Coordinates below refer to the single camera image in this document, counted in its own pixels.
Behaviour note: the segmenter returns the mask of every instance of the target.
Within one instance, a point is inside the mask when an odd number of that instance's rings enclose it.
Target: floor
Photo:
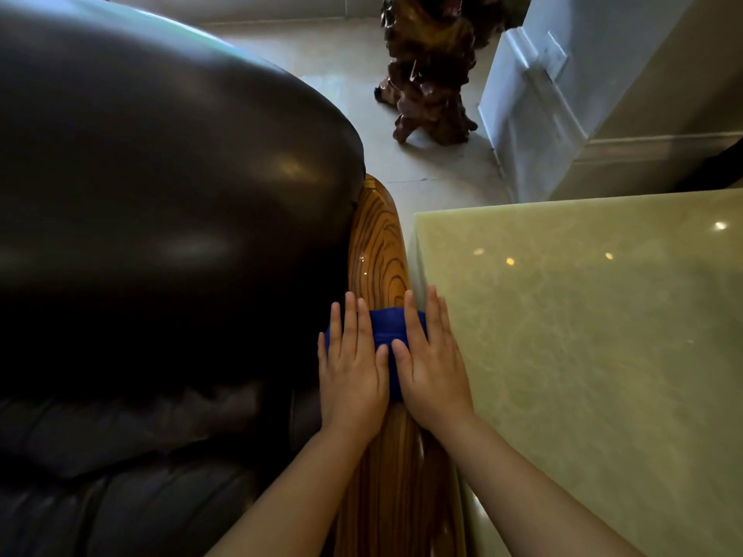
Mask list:
[[[299,76],[343,111],[361,136],[368,173],[395,199],[406,241],[416,212],[511,203],[482,127],[468,143],[453,147],[438,146],[419,132],[406,145],[392,139],[397,111],[373,96],[389,62],[379,20],[224,25],[209,31]],[[496,42],[478,53],[462,89],[468,115],[480,126],[477,105]]]

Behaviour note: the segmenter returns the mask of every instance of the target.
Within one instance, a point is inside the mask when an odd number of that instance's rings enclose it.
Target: person's left hand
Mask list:
[[[323,429],[344,429],[364,441],[382,427],[389,403],[389,349],[375,352],[372,319],[364,299],[346,293],[346,328],[341,332],[340,305],[330,307],[330,347],[317,340],[320,360],[320,407]]]

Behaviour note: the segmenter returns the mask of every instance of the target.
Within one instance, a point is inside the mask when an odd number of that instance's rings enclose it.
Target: electrical outlet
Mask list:
[[[542,49],[542,54],[539,55],[539,60],[542,62],[544,71],[553,82],[557,82],[565,65],[568,64],[569,58],[570,55],[565,53],[560,43],[552,35],[552,31],[547,31],[547,35],[544,36],[544,48]]]

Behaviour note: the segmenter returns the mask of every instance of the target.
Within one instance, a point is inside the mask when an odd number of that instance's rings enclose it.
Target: wood grain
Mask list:
[[[401,307],[409,277],[395,202],[367,176],[354,215],[348,286],[372,309]],[[390,405],[348,485],[335,557],[463,557],[464,520],[454,467],[404,405]]]

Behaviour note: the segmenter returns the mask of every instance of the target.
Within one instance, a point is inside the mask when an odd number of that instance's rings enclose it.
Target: person's right arm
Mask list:
[[[642,555],[473,411],[446,301],[428,288],[428,339],[405,295],[408,343],[392,343],[406,407],[454,460],[514,557]]]

